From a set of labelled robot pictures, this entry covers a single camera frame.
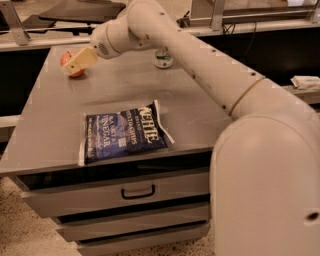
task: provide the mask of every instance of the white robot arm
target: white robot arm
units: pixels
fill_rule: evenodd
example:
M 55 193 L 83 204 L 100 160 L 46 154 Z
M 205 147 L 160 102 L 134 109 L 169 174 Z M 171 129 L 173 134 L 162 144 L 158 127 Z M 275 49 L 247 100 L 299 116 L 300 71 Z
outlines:
M 96 28 L 92 46 L 102 58 L 166 49 L 235 120 L 211 161 L 217 256 L 320 254 L 320 120 L 307 104 L 181 30 L 155 0 Z

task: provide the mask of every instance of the table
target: table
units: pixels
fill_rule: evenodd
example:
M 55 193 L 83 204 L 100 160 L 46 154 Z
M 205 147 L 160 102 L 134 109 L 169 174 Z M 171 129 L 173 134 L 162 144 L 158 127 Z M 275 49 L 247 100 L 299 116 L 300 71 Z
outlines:
M 154 50 L 99 59 L 72 79 L 53 47 L 0 162 L 23 200 L 57 223 L 82 255 L 105 255 L 196 239 L 209 229 L 213 145 L 231 119 L 177 63 L 152 64 Z M 83 115 L 160 102 L 166 149 L 78 166 Z

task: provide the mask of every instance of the gray surface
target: gray surface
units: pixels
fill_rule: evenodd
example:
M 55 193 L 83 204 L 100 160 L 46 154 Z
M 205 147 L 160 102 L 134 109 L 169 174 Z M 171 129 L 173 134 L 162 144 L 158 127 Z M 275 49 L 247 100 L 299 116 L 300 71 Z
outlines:
M 22 199 L 40 217 L 57 217 L 206 195 L 209 194 L 208 180 L 208 168 L 203 168 L 35 190 L 35 192 L 24 192 Z M 148 194 L 152 185 L 155 186 L 155 193 L 152 196 L 126 200 L 121 195 L 121 189 L 130 196 L 135 191 L 137 193 L 135 195 Z
M 66 241 L 143 231 L 209 220 L 209 202 L 121 214 L 61 225 L 57 232 Z
M 83 256 L 102 256 L 159 244 L 197 239 L 205 236 L 208 233 L 209 227 L 210 225 L 207 223 L 189 226 L 188 228 L 176 228 L 170 231 L 152 232 L 148 234 L 148 237 L 145 237 L 144 234 L 140 234 L 131 236 L 129 239 L 113 239 L 109 243 L 93 242 L 79 246 L 78 251 Z
M 160 101 L 163 126 L 176 143 L 168 149 L 99 164 L 164 157 L 212 149 L 229 117 L 175 63 L 161 70 L 153 50 L 99 59 L 85 75 L 70 79 L 60 56 L 81 46 L 51 49 L 0 162 L 0 176 L 74 168 L 84 113 L 110 113 Z

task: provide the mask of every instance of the kettle chips bag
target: kettle chips bag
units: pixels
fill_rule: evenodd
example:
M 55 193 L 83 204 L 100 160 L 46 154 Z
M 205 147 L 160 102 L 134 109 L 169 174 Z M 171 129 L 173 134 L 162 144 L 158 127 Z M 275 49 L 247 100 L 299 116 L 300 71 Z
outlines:
M 79 165 L 168 147 L 172 137 L 160 123 L 159 103 L 118 113 L 85 115 Z

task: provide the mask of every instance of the drawer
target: drawer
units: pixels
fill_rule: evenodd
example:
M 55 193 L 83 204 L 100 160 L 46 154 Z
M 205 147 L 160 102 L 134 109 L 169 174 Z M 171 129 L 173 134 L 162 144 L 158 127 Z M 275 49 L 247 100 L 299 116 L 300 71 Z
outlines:
M 198 239 L 206 236 L 209 228 L 209 223 L 195 224 L 148 234 L 96 241 L 79 245 L 78 251 L 83 256 L 102 256 L 184 240 Z
M 23 200 L 41 217 L 58 217 L 209 194 L 209 168 L 34 190 Z
M 209 220 L 209 202 L 120 214 L 60 225 L 66 241 L 80 241 Z

